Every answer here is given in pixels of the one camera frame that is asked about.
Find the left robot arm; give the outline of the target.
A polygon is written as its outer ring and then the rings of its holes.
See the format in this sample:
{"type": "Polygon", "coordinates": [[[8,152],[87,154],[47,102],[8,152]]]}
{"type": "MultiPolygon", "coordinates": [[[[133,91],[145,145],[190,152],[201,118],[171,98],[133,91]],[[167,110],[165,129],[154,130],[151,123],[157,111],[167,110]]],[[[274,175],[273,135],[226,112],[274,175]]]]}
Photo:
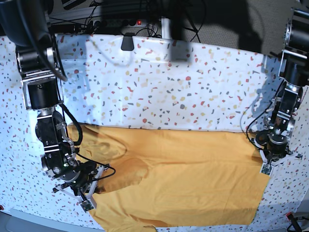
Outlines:
{"type": "Polygon", "coordinates": [[[293,9],[286,25],[283,50],[280,55],[279,77],[282,83],[269,106],[263,112],[264,130],[258,131],[254,145],[263,160],[261,173],[271,175],[273,168],[296,156],[289,148],[295,127],[295,113],[303,97],[303,87],[309,84],[309,12],[293,9]]]}

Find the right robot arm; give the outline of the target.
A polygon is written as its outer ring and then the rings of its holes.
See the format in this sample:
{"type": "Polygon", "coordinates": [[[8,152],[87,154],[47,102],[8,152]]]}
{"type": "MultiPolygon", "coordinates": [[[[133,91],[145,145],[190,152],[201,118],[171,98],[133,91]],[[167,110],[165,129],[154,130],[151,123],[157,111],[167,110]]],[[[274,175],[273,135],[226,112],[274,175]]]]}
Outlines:
{"type": "Polygon", "coordinates": [[[95,209],[93,194],[108,165],[91,159],[77,160],[83,131],[60,95],[59,85],[67,77],[47,10],[40,0],[3,0],[0,24],[15,44],[25,108],[38,112],[35,132],[44,147],[42,168],[49,177],[63,182],[53,192],[70,188],[69,195],[85,212],[95,209]],[[68,135],[66,116],[78,131],[77,141],[68,135]]]}

